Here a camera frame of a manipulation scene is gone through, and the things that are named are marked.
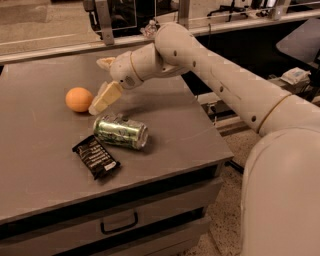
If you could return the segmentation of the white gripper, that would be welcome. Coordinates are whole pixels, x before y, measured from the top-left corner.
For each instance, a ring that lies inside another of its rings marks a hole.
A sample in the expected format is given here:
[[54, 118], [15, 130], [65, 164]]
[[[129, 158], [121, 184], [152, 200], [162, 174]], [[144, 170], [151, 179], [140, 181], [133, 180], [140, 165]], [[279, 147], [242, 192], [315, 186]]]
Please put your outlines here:
[[104, 82], [101, 85], [98, 94], [89, 106], [88, 111], [91, 115], [100, 114], [117, 101], [122, 95], [123, 88], [133, 89], [142, 84], [142, 80], [133, 68], [131, 55], [132, 52], [127, 51], [116, 58], [106, 57], [96, 61], [101, 69], [110, 70], [110, 75], [114, 81], [110, 83]]

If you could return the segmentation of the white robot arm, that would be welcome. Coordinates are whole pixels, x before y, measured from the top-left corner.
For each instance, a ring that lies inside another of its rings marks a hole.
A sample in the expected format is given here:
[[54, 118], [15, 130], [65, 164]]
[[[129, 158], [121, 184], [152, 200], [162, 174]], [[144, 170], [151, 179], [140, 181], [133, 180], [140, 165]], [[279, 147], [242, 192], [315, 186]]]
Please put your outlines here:
[[154, 77], [192, 71], [260, 140], [242, 182], [241, 256], [320, 256], [320, 108], [202, 46], [167, 23], [153, 43], [99, 66], [111, 75], [89, 112]]

